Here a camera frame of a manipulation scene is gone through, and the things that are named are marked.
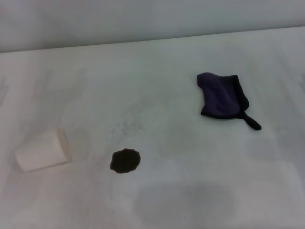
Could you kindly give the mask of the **white paper cup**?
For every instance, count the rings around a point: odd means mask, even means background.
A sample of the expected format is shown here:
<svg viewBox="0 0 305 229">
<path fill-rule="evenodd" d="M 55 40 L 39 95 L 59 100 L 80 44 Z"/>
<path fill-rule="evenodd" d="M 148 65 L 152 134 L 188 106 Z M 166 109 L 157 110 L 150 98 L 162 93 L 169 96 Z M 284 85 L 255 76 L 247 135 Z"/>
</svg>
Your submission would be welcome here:
<svg viewBox="0 0 305 229">
<path fill-rule="evenodd" d="M 54 128 L 35 136 L 15 151 L 15 157 L 25 172 L 72 161 L 68 139 L 61 128 Z"/>
</svg>

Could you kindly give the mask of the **black water stain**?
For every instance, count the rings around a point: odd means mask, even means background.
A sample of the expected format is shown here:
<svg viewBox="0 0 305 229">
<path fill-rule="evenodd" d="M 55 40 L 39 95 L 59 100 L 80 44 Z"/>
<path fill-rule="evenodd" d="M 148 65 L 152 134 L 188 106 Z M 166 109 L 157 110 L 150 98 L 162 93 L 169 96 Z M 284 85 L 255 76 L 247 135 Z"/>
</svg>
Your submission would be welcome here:
<svg viewBox="0 0 305 229">
<path fill-rule="evenodd" d="M 140 164 L 140 153 L 134 149 L 125 148 L 114 152 L 110 162 L 110 170 L 118 174 L 134 171 Z"/>
</svg>

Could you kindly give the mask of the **purple rag with black trim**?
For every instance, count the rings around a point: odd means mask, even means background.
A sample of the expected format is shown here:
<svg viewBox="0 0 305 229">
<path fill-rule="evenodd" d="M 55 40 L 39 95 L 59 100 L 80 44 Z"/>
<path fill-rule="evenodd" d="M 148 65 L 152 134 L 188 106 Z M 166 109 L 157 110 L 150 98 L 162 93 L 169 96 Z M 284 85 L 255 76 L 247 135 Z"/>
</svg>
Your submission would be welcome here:
<svg viewBox="0 0 305 229">
<path fill-rule="evenodd" d="M 246 114 L 249 101 L 245 96 L 237 75 L 218 76 L 213 73 L 197 75 L 197 85 L 202 89 L 204 106 L 201 115 L 214 119 L 242 119 L 253 130 L 262 129 Z"/>
</svg>

